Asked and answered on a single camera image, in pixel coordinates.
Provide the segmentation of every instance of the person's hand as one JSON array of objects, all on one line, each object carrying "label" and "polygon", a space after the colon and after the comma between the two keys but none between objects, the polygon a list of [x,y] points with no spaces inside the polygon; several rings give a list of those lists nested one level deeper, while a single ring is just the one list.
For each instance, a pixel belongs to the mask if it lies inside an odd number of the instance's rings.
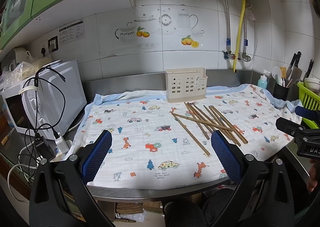
[{"label": "person's hand", "polygon": [[312,192],[316,188],[316,186],[318,184],[317,169],[316,169],[315,162],[316,162],[315,159],[310,159],[310,163],[313,164],[313,165],[309,170],[309,179],[308,179],[308,184],[307,184],[307,190],[309,192]]}]

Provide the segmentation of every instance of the black utensil container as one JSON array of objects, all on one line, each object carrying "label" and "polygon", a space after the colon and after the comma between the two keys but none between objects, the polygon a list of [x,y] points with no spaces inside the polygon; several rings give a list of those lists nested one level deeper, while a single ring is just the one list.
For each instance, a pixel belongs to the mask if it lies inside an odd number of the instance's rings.
[{"label": "black utensil container", "polygon": [[275,88],[273,90],[273,97],[286,101],[288,96],[289,88],[283,87],[280,84],[275,84]]}]

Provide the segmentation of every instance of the metal bolt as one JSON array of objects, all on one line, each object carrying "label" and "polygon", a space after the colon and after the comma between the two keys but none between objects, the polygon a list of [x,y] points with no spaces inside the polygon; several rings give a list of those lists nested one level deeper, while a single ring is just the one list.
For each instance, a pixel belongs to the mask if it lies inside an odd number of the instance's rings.
[{"label": "metal bolt", "polygon": [[276,159],[276,163],[277,163],[278,165],[282,165],[283,162],[282,162],[281,159],[277,158],[277,159]]},{"label": "metal bolt", "polygon": [[44,165],[45,163],[47,163],[47,159],[46,158],[41,159],[40,164]]},{"label": "metal bolt", "polygon": [[70,161],[76,161],[77,158],[78,158],[78,156],[77,156],[76,154],[72,154],[72,155],[69,157]]},{"label": "metal bolt", "polygon": [[254,157],[251,154],[247,154],[247,155],[245,155],[245,159],[248,161],[252,161],[254,159]]}]

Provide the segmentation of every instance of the white microwave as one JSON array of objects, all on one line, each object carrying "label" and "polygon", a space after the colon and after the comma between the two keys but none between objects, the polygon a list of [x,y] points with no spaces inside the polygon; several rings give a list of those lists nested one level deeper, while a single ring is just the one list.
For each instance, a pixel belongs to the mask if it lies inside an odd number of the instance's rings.
[{"label": "white microwave", "polygon": [[[54,127],[55,131],[62,135],[66,133],[73,120],[86,105],[87,101],[82,88],[77,61],[54,62],[50,67],[66,79],[64,82],[56,73],[45,69],[39,73],[39,77],[43,78],[55,86],[57,86],[66,98],[66,106],[63,112],[61,121]],[[43,123],[50,125],[56,124],[59,120],[63,109],[63,96],[52,85],[39,80],[36,92],[35,90],[27,90],[21,94],[19,91],[23,88],[24,83],[28,79],[23,80],[20,84],[6,89],[2,93],[4,106],[16,130],[20,133],[25,133],[27,128],[35,128],[36,126],[36,111],[38,111],[37,127]],[[34,85],[33,79],[27,85]],[[54,140],[53,131],[51,129],[39,130],[39,134],[46,139]]]}]

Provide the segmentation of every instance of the bowl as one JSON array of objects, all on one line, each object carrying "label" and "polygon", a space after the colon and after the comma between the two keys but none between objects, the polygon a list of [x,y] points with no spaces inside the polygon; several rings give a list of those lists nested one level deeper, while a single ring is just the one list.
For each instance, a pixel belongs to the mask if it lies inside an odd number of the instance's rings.
[{"label": "bowl", "polygon": [[306,78],[304,79],[304,85],[310,91],[319,92],[320,91],[320,80],[316,78]]}]

